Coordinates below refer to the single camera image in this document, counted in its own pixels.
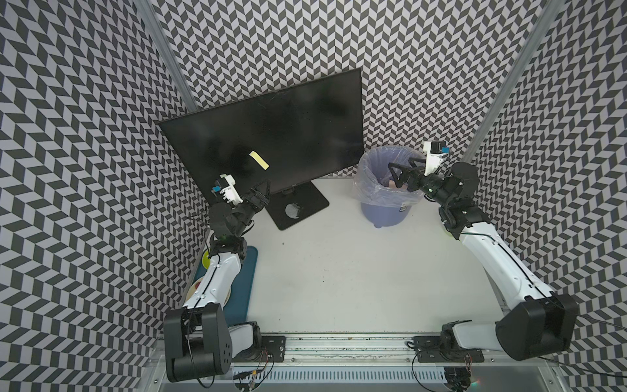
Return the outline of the black monitor stand base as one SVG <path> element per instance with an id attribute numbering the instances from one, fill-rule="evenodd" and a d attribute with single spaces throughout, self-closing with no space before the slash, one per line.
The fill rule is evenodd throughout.
<path id="1" fill-rule="evenodd" d="M 270 196 L 265 210 L 279 230 L 286 230 L 329 207 L 328 199 L 312 181 Z"/>

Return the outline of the yellow sticky strip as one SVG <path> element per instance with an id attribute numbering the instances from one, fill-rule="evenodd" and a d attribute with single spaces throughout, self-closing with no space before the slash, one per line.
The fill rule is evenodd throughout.
<path id="1" fill-rule="evenodd" d="M 269 164 L 258 154 L 256 151 L 252 151 L 249 156 L 264 170 L 269 169 Z"/>

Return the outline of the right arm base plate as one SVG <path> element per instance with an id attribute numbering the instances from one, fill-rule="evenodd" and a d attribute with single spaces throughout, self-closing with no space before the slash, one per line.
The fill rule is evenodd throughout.
<path id="1" fill-rule="evenodd" d="M 414 336 L 412 344 L 420 363 L 481 364 L 485 361 L 481 350 L 462 349 L 456 343 L 442 341 L 441 336 Z"/>

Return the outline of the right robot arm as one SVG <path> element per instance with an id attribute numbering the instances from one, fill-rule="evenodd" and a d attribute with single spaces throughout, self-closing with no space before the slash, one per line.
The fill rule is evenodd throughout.
<path id="1" fill-rule="evenodd" d="M 390 163 L 388 168 L 396 186 L 421 191 L 439 205 L 445 229 L 480 261 L 509 310 L 496 322 L 443 325 L 441 356 L 489 350 L 523 361 L 570 348 L 579 315 L 575 298 L 539 279 L 501 238 L 474 200 L 479 183 L 475 165 L 455 163 L 445 176 L 427 172 L 426 161 L 418 158 L 407 165 Z"/>

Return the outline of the dark teal mat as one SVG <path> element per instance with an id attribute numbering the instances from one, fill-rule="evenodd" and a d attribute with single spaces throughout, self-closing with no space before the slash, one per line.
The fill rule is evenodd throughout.
<path id="1" fill-rule="evenodd" d="M 230 327 L 247 321 L 257 258 L 257 248 L 248 246 L 247 257 L 243 262 L 243 267 L 240 270 L 240 273 L 232 283 L 230 294 L 228 295 L 227 301 L 225 302 L 225 308 L 223 309 L 226 323 Z M 206 273 L 207 270 L 204 269 L 200 263 L 194 276 L 194 283 L 187 293 L 187 297 L 185 299 L 186 301 L 192 297 Z"/>

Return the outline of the lime green plate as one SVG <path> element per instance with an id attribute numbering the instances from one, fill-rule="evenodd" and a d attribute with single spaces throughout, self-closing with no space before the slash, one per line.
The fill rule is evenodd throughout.
<path id="1" fill-rule="evenodd" d="M 209 250 L 209 249 L 207 249 L 207 250 L 205 250 L 205 251 L 203 252 L 203 254 L 202 254 L 202 258 L 201 258 L 201 266 L 202 266 L 204 269 L 207 269 L 207 270 L 208 270 L 208 269 L 210 268 L 211 264 L 212 264 L 212 259 L 211 259 L 211 256 L 210 256 L 210 250 Z"/>

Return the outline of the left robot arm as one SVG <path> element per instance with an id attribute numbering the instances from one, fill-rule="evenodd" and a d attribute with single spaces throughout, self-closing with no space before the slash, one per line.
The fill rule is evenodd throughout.
<path id="1" fill-rule="evenodd" d="M 215 378 L 227 374 L 233 359 L 255 360 L 261 355 L 258 324 L 230 327 L 223 307 L 247 256 L 246 229 L 269 203 L 270 182 L 261 181 L 239 194 L 233 176 L 223 175 L 212 194 L 217 202 L 208 210 L 210 267 L 192 297 L 164 319 L 170 382 Z"/>

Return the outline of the aluminium front rail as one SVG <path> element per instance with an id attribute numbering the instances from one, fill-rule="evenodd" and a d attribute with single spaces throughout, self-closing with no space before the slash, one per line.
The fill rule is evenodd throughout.
<path id="1" fill-rule="evenodd" d="M 285 336 L 282 349 L 283 362 L 276 366 L 408 366 L 416 352 L 407 346 L 414 336 L 430 336 L 431 333 L 266 333 L 271 336 Z M 164 339 L 160 336 L 144 368 L 142 376 L 155 369 L 165 370 Z M 429 362 L 419 362 L 419 366 L 455 366 L 464 362 L 435 363 L 435 354 L 428 354 Z M 557 366 L 544 359 L 515 361 L 501 351 L 483 351 L 484 361 L 473 360 L 472 369 L 479 367 L 553 367 Z"/>

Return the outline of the blue trash bin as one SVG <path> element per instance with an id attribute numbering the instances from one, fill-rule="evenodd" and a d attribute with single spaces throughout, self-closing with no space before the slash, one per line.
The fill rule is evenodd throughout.
<path id="1" fill-rule="evenodd" d="M 398 225 L 406 218 L 411 207 L 377 207 L 361 203 L 363 215 L 377 228 Z"/>

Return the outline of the clear plastic bin liner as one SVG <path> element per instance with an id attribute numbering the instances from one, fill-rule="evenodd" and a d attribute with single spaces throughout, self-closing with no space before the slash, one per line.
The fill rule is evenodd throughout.
<path id="1" fill-rule="evenodd" d="M 408 192 L 406 188 L 388 187 L 392 175 L 388 165 L 409 165 L 410 158 L 425 160 L 426 157 L 410 147 L 387 145 L 373 148 L 359 160 L 354 177 L 354 197 L 363 204 L 377 207 L 407 207 L 423 199 L 421 191 Z"/>

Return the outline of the black computer monitor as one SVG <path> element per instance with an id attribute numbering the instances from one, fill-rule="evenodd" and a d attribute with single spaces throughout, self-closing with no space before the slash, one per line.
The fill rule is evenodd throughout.
<path id="1" fill-rule="evenodd" d="M 204 109 L 158 124 L 209 204 L 222 174 L 244 194 L 265 179 L 271 194 L 350 168 L 364 153 L 362 71 Z M 250 156 L 256 151 L 264 171 Z"/>

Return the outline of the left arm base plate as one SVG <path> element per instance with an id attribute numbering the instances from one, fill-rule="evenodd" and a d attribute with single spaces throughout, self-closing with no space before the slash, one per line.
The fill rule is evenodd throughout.
<path id="1" fill-rule="evenodd" d="M 264 364 L 267 356 L 270 362 L 283 363 L 286 354 L 287 338 L 280 335 L 264 335 L 253 344 L 233 358 L 234 363 L 259 363 Z"/>

